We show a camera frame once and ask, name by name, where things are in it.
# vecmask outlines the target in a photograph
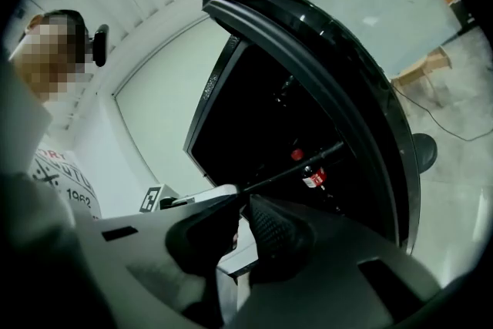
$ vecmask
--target person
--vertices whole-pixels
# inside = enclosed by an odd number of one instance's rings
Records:
[[[82,16],[73,10],[55,10],[31,19],[9,60],[34,97],[46,103],[77,81],[88,55],[89,33]],[[70,157],[55,147],[56,142],[45,134],[28,175],[99,219],[99,202],[90,182]]]

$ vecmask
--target red label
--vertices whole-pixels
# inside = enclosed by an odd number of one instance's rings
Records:
[[[327,174],[325,173],[324,168],[321,167],[313,176],[303,178],[303,181],[309,188],[317,188],[317,186],[324,183],[326,178]]]

